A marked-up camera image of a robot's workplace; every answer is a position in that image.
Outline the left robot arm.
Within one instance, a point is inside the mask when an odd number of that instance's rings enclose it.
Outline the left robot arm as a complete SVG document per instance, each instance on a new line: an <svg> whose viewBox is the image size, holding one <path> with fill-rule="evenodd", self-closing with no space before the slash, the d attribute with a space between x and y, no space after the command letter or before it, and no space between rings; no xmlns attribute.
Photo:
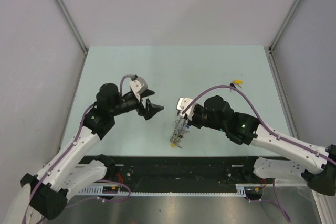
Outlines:
<svg viewBox="0 0 336 224"><path fill-rule="evenodd" d="M138 79L130 82L130 91L122 95L114 83L103 84L95 102L84 112L73 139L37 174L25 174L20 184L31 186L29 206L44 218L53 220L66 208L68 201L88 185L115 178L114 161L100 155L85 168L75 172L76 165L97 145L115 125L115 117L137 111L149 120L164 109L151 103L155 92Z"/></svg>

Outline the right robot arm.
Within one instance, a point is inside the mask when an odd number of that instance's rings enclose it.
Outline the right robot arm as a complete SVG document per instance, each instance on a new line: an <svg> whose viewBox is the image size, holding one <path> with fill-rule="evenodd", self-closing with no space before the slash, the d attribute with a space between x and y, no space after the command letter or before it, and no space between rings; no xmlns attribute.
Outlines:
<svg viewBox="0 0 336 224"><path fill-rule="evenodd" d="M242 169L243 179L254 183L259 178L303 180L320 194L335 195L335 145L317 146L286 136L270 128L260 119L235 112L222 97L216 95L199 105L183 98L180 115L189 125L222 131L238 144L246 144L274 152L283 157L268 161L258 157Z"/></svg>

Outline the metal disc keyring organizer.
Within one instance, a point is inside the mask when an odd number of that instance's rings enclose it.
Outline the metal disc keyring organizer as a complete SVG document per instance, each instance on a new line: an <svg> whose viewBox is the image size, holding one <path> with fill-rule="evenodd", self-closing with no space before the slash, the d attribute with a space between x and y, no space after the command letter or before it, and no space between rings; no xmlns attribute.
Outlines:
<svg viewBox="0 0 336 224"><path fill-rule="evenodd" d="M182 148L180 142L189 131L188 119L178 118L174 123L173 133L170 138L171 146Z"/></svg>

